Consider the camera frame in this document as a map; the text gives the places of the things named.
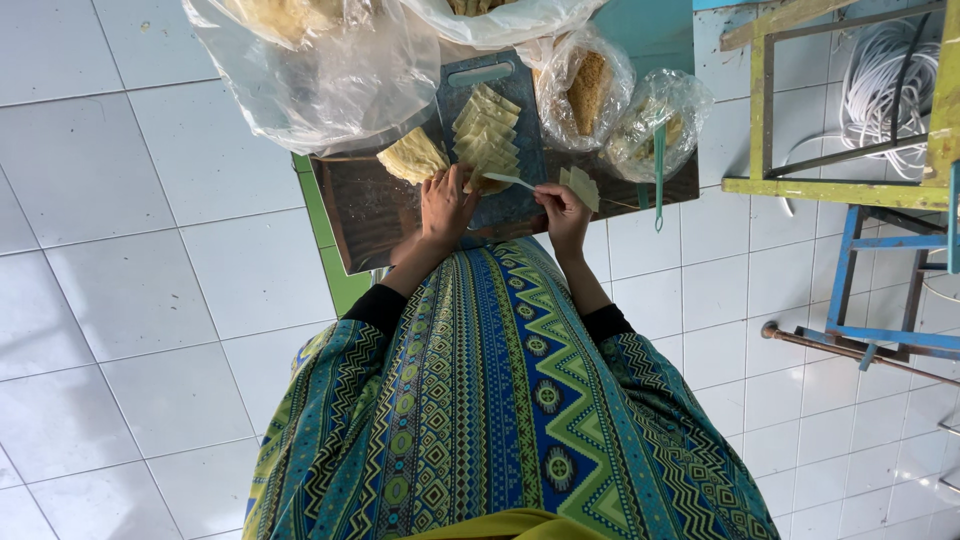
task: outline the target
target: green table edge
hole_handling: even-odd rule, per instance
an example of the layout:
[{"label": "green table edge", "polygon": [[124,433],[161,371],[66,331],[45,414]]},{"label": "green table edge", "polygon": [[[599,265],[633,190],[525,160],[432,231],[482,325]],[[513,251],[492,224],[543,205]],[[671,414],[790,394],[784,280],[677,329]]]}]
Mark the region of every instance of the green table edge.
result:
[{"label": "green table edge", "polygon": [[370,288],[370,274],[364,272],[348,276],[344,271],[344,263],[340,259],[330,220],[326,215],[324,199],[320,195],[317,178],[314,176],[310,158],[293,155],[294,168],[300,179],[300,190],[303,192],[303,201],[306,204],[307,214],[310,216],[310,225],[320,251],[320,259],[324,265],[326,284],[333,298],[333,306],[337,317],[343,317],[358,298]]}]

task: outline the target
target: black sleeve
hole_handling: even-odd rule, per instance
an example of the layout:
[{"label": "black sleeve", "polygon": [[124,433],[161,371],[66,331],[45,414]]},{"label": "black sleeve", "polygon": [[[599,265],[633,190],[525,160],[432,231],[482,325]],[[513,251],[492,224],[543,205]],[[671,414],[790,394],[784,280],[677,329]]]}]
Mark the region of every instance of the black sleeve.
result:
[{"label": "black sleeve", "polygon": [[630,326],[627,319],[623,318],[623,313],[616,304],[601,307],[593,313],[580,317],[580,320],[584,322],[584,328],[587,329],[593,343],[597,344],[621,333],[635,333],[634,328]]},{"label": "black sleeve", "polygon": [[391,338],[406,306],[407,299],[402,294],[377,283],[353,303],[343,318],[367,323]]}]

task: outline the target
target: blue metal stool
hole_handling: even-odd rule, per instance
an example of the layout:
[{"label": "blue metal stool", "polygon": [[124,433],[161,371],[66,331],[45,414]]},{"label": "blue metal stool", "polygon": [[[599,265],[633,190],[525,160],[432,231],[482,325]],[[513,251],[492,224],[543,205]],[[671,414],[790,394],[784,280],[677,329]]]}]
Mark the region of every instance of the blue metal stool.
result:
[{"label": "blue metal stool", "polygon": [[[860,362],[860,369],[863,371],[867,371],[871,363],[880,363],[960,386],[960,382],[955,380],[938,377],[904,365],[910,361],[910,355],[960,360],[960,337],[914,331],[923,292],[924,275],[927,272],[943,271],[951,274],[960,273],[960,248],[958,248],[960,237],[957,234],[957,198],[960,195],[958,191],[960,191],[960,161],[954,163],[951,170],[951,199],[947,227],[932,225],[892,209],[851,205],[847,211],[847,222],[840,245],[840,258],[833,282],[825,331],[797,327],[793,333],[790,333],[778,329],[776,323],[770,322],[764,326],[763,336],[855,358]],[[874,217],[918,235],[860,238],[865,217]],[[931,250],[944,249],[948,252],[948,262],[927,262],[927,256]],[[850,299],[856,255],[858,252],[871,250],[915,250],[917,252],[913,276],[907,292],[903,324],[898,331],[860,328],[846,324],[847,303]],[[894,342],[897,343],[897,348],[878,347],[876,343],[864,343],[857,339],[870,342]]]}]

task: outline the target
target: rusty metal pipe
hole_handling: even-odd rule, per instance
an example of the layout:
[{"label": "rusty metal pipe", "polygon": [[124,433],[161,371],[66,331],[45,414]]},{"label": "rusty metal pipe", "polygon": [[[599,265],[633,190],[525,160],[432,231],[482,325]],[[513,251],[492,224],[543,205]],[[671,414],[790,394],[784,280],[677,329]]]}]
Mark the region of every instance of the rusty metal pipe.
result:
[{"label": "rusty metal pipe", "polygon": [[[766,338],[779,339],[781,341],[789,341],[790,343],[796,343],[798,345],[803,345],[811,349],[818,349],[820,351],[834,353],[835,355],[838,355],[838,356],[846,356],[847,358],[853,358],[854,360],[857,360],[857,361],[860,361],[861,359],[863,359],[863,354],[859,353],[858,351],[851,351],[850,349],[844,349],[843,347],[838,347],[836,345],[828,345],[826,343],[820,343],[819,341],[813,341],[812,339],[808,339],[806,337],[796,335],[795,333],[782,331],[779,328],[777,328],[777,324],[773,322],[763,325],[762,333],[763,333],[763,337],[766,337]],[[946,384],[950,384],[952,386],[956,386],[960,388],[960,382],[957,382],[956,380],[940,377],[939,375],[933,375],[932,373],[927,373],[926,371],[921,371],[919,369],[914,369],[912,367],[900,365],[896,362],[885,360],[883,358],[878,358],[876,356],[874,356],[874,360],[872,363],[887,365],[893,368],[900,369],[902,371],[914,373],[922,377],[927,377],[927,378],[936,380],[938,382],[944,382]]]}]

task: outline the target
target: woman's left hand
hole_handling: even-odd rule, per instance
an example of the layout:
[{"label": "woman's left hand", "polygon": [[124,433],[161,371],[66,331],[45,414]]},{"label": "woman's left hand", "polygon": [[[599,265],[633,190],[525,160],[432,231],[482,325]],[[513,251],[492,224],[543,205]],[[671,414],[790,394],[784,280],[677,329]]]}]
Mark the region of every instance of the woman's left hand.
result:
[{"label": "woman's left hand", "polygon": [[457,241],[467,230],[473,211],[480,203],[481,193],[464,193],[466,168],[454,163],[447,171],[437,171],[432,180],[420,186],[420,213],[423,220],[423,237],[427,242],[445,252],[453,251]]}]

